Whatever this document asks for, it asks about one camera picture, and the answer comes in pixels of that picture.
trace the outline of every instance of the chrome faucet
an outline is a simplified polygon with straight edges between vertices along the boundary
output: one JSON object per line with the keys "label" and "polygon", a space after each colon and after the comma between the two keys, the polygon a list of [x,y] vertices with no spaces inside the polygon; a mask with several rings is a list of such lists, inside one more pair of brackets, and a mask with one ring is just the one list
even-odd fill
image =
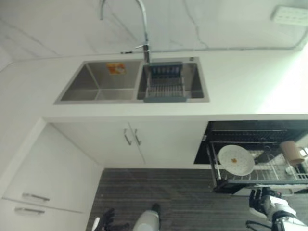
{"label": "chrome faucet", "polygon": [[[135,0],[135,1],[138,3],[138,5],[141,9],[142,21],[143,21],[143,30],[144,30],[144,37],[145,37],[144,44],[136,47],[136,49],[143,48],[144,60],[145,60],[146,63],[149,64],[149,63],[151,63],[151,52],[150,52],[150,42],[149,42],[149,38],[148,38],[148,24],[147,24],[145,6],[144,6],[142,0]],[[106,0],[101,0],[101,20],[103,20],[103,7],[104,7],[105,2],[106,2]]]}

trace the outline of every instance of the cabinet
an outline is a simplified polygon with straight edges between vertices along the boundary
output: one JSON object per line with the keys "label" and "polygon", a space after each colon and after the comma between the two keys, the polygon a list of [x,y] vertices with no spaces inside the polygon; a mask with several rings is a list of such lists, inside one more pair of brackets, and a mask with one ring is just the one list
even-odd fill
{"label": "cabinet", "polygon": [[207,121],[165,119],[129,124],[147,167],[188,168],[193,166]]}
{"label": "cabinet", "polygon": [[101,172],[102,167],[55,127],[47,125],[17,171],[4,198],[88,213]]}
{"label": "cabinet", "polygon": [[74,122],[55,126],[104,167],[144,166],[127,122]]}
{"label": "cabinet", "polygon": [[0,200],[1,231],[84,231],[88,216]]}
{"label": "cabinet", "polygon": [[207,121],[164,118],[55,126],[104,167],[190,168]]}

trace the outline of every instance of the dark gray floor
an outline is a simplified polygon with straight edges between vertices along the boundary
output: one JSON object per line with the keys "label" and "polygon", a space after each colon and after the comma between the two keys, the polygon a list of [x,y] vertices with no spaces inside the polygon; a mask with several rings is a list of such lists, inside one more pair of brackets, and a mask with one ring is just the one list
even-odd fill
{"label": "dark gray floor", "polygon": [[[115,208],[115,223],[131,229],[153,203],[162,207],[161,231],[245,231],[247,197],[211,192],[210,170],[105,169],[97,190],[87,231],[94,219]],[[308,224],[308,195],[288,197],[298,217]]]}

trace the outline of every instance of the mug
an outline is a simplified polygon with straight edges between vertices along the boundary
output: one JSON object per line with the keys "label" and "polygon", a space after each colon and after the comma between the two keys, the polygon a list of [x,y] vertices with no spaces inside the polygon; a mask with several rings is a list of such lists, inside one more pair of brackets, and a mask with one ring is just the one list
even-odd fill
{"label": "mug", "polygon": [[[292,166],[296,166],[302,163],[305,160],[305,157],[308,156],[308,153],[302,147],[297,147],[294,141],[285,141],[280,144],[280,148],[284,155],[284,158],[290,163]],[[300,153],[300,150],[303,150],[305,155],[303,156]]]}

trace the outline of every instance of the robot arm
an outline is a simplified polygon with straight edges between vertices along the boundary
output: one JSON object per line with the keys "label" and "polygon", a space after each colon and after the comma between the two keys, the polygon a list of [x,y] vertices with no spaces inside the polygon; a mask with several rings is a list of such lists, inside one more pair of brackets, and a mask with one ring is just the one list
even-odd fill
{"label": "robot arm", "polygon": [[296,211],[292,209],[288,202],[281,198],[281,193],[263,188],[251,191],[249,197],[249,207],[254,215],[267,219],[272,223],[272,227],[254,221],[247,221],[248,228],[252,224],[270,228],[272,231],[308,231],[308,226],[296,217]]}

